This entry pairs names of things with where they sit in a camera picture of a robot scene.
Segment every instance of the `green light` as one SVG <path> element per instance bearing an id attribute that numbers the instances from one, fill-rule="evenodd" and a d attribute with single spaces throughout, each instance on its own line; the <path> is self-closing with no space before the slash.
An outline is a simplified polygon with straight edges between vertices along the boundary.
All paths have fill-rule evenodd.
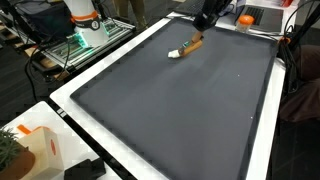
<path id="1" fill-rule="evenodd" d="M 108 31 L 107 31 L 107 29 L 106 29 L 105 25 L 104 25 L 104 24 L 102 24 L 102 23 L 101 23 L 101 25 L 102 25 L 102 27 L 103 27 L 104 31 L 106 32 L 106 34 L 109 36 L 109 35 L 110 35 L 110 32 L 108 32 Z"/>
<path id="2" fill-rule="evenodd" d="M 190 45 L 190 42 L 189 42 L 189 41 L 187 41 L 187 42 L 185 42 L 185 43 L 183 44 L 184 47 L 188 47 L 189 45 Z"/>
<path id="3" fill-rule="evenodd" d="M 78 40 L 78 42 L 79 42 L 79 44 L 80 44 L 81 47 L 83 47 L 83 48 L 89 47 L 87 41 L 84 39 L 84 37 L 82 36 L 81 33 L 77 33 L 77 34 L 75 35 L 75 38 Z"/>

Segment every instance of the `floor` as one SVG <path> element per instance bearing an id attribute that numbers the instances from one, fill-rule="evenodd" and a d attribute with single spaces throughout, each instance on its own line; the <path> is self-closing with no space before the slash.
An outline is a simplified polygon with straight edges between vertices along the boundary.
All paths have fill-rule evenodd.
<path id="1" fill-rule="evenodd" d="M 111 14 L 115 14 L 112 1 L 105 1 Z M 169 14 L 179 3 L 172 0 L 148 0 L 146 18 L 150 25 Z M 132 9 L 130 19 L 134 21 Z M 297 25 L 302 25 L 308 8 L 297 15 Z M 320 45 L 318 22 L 311 29 L 302 44 Z M 35 104 L 30 84 L 24 74 L 27 57 L 17 54 L 13 48 L 5 46 L 0 50 L 0 127 L 14 119 Z M 48 101 L 49 95 L 65 82 L 51 85 L 37 84 L 36 93 L 40 100 Z M 282 122 L 279 136 L 275 136 L 272 148 L 268 180 L 320 180 L 320 121 L 310 120 L 291 124 Z"/>

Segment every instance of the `table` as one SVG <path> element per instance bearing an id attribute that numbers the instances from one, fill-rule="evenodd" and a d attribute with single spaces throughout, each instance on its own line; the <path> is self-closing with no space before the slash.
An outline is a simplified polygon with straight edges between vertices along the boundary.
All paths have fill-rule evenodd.
<path id="1" fill-rule="evenodd" d="M 38 126 L 46 126 L 55 132 L 65 169 L 85 159 L 95 160 L 99 157 L 45 102 L 39 102 L 5 126 L 13 128 L 12 132 L 17 133 L 17 137 L 20 138 L 24 136 L 16 128 L 20 124 L 25 125 L 30 130 Z M 105 168 L 106 174 L 101 176 L 99 180 L 121 180 L 107 164 L 105 164 Z M 61 180 L 63 176 L 64 172 L 61 172 L 53 180 Z"/>
<path id="2" fill-rule="evenodd" d="M 262 1 L 250 1 L 248 4 L 257 4 L 268 7 L 276 7 L 274 4 L 267 5 Z M 291 13 L 296 7 L 285 8 L 283 22 L 286 22 Z M 168 16 L 179 16 L 179 14 L 171 13 Z M 154 167 L 148 164 L 128 146 L 121 142 L 110 131 L 105 129 L 84 110 L 82 110 L 71 99 L 70 95 L 87 81 L 99 74 L 105 68 L 110 66 L 113 62 L 118 60 L 124 54 L 132 50 L 139 43 L 144 41 L 147 37 L 159 30 L 162 26 L 168 23 L 170 19 L 162 19 L 130 42 L 126 43 L 112 54 L 106 56 L 97 64 L 74 78 L 69 83 L 62 86 L 50 95 L 50 98 L 58 104 L 71 118 L 73 118 L 80 126 L 82 126 L 90 135 L 96 139 L 115 159 L 117 159 L 130 173 L 137 179 L 167 179 L 163 174 L 159 173 Z M 291 19 L 289 25 L 294 25 L 295 16 Z M 233 20 L 230 17 L 221 18 L 218 27 L 234 29 Z M 272 147 L 275 124 L 277 120 L 278 108 L 282 92 L 282 85 L 284 82 L 285 68 L 281 59 L 276 59 L 270 82 L 266 92 L 260 122 L 256 134 L 255 143 L 249 164 L 247 180 L 263 180 L 266 178 L 268 169 L 268 162 Z"/>

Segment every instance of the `black object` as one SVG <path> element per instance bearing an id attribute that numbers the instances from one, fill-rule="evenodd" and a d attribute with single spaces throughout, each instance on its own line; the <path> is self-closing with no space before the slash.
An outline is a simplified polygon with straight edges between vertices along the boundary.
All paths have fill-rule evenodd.
<path id="1" fill-rule="evenodd" d="M 218 19 L 220 16 L 216 14 L 212 14 L 208 16 L 207 18 L 203 17 L 203 13 L 199 12 L 197 16 L 195 17 L 194 21 L 192 22 L 192 25 L 198 30 L 198 31 L 205 31 L 213 26 L 216 25 Z"/>
<path id="2" fill-rule="evenodd" d="M 40 63 L 41 60 L 43 60 L 45 56 L 41 52 L 37 52 L 33 55 L 31 64 L 36 70 L 38 70 L 42 76 L 48 77 L 53 76 L 56 74 L 59 74 L 62 71 L 62 67 L 59 65 L 52 66 L 50 68 L 43 67 Z"/>
<path id="3" fill-rule="evenodd" d="M 106 169 L 102 159 L 98 158 L 92 162 L 86 159 L 65 170 L 64 180 L 95 180 L 104 174 Z"/>
<path id="4" fill-rule="evenodd" d="M 96 9 L 99 10 L 99 14 L 101 15 L 102 21 L 107 20 L 108 18 L 106 16 L 106 13 L 104 12 L 104 9 L 103 9 L 103 6 L 102 6 L 103 1 L 95 0 L 94 2 L 95 2 L 94 5 L 95 5 Z"/>
<path id="5" fill-rule="evenodd" d="M 97 16 L 94 19 L 88 19 L 85 21 L 77 21 L 75 20 L 75 24 L 76 26 L 80 27 L 80 28 L 90 28 L 93 31 L 96 31 L 100 28 L 100 19 Z"/>
<path id="6" fill-rule="evenodd" d="M 60 109 L 52 100 L 48 102 L 54 109 Z M 125 180 L 137 180 L 129 171 L 126 170 L 108 151 L 106 151 L 96 139 L 92 138 L 83 127 L 79 126 L 70 116 L 64 117 L 65 122 L 75 130 L 75 132 L 92 148 L 97 155 L 121 178 Z"/>
<path id="7" fill-rule="evenodd" d="M 279 42 L 279 53 L 278 57 L 281 58 L 286 67 L 286 75 L 282 93 L 282 99 L 286 98 L 289 94 L 295 93 L 299 90 L 299 88 L 305 83 L 303 80 L 300 79 L 299 73 L 297 70 L 297 65 L 295 63 L 295 59 L 293 57 L 293 52 L 296 50 L 297 46 L 300 44 L 301 38 L 305 35 L 305 33 L 310 29 L 310 27 L 316 23 L 320 18 L 320 5 L 313 11 L 310 17 L 307 18 L 305 23 L 299 29 L 297 33 L 290 33 L 288 26 L 288 22 L 292 18 L 292 16 L 304 5 L 308 3 L 313 3 L 313 1 L 308 1 L 300 5 L 289 17 L 288 21 L 285 25 L 285 32 L 284 32 L 284 39 Z"/>
<path id="8" fill-rule="evenodd" d="M 11 14 L 13 16 L 13 19 L 15 19 L 19 27 L 30 39 L 32 39 L 36 43 L 41 42 L 41 38 L 38 36 L 38 34 L 35 31 L 33 31 L 29 24 L 25 22 L 25 20 L 17 12 L 15 6 L 11 5 L 8 0 L 1 0 L 0 8 L 4 11 L 4 13 Z"/>
<path id="9" fill-rule="evenodd" d="M 276 41 L 216 27 L 168 59 L 192 28 L 171 20 L 71 98 L 170 179 L 244 178 Z"/>
<path id="10" fill-rule="evenodd" d="M 46 42 L 66 39 L 66 36 L 74 33 L 71 12 L 64 2 L 22 1 L 16 7 L 30 27 Z"/>

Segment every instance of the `metal frame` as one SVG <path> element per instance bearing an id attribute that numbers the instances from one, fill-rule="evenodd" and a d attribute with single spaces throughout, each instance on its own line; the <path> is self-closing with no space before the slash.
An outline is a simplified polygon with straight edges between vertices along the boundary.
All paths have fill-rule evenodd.
<path id="1" fill-rule="evenodd" d="M 70 54 L 69 54 L 69 60 L 66 65 L 66 71 L 69 73 L 78 70 L 84 65 L 88 64 L 101 54 L 105 53 L 106 51 L 110 50 L 111 48 L 115 47 L 118 45 L 120 42 L 126 40 L 130 36 L 133 35 L 133 31 L 135 29 L 135 26 L 123 23 L 121 21 L 114 20 L 114 22 L 117 24 L 114 28 L 111 29 L 110 33 L 110 39 L 109 41 L 96 48 L 89 48 L 89 49 L 84 49 L 80 46 L 78 47 L 72 47 L 72 44 L 70 45 Z M 104 25 L 112 25 L 114 22 L 109 18 L 108 20 L 104 21 Z M 13 34 L 18 36 L 17 29 L 14 27 L 8 28 L 9 31 L 11 31 Z M 27 41 L 27 36 L 25 33 L 19 31 L 19 35 L 22 38 L 22 41 L 26 43 Z M 31 39 L 28 40 L 28 43 L 35 43 Z M 55 62 L 61 67 L 64 67 L 65 62 L 66 62 L 66 49 L 67 43 L 60 43 L 52 48 L 46 49 L 45 51 L 42 52 L 43 55 L 45 55 L 47 58 Z"/>

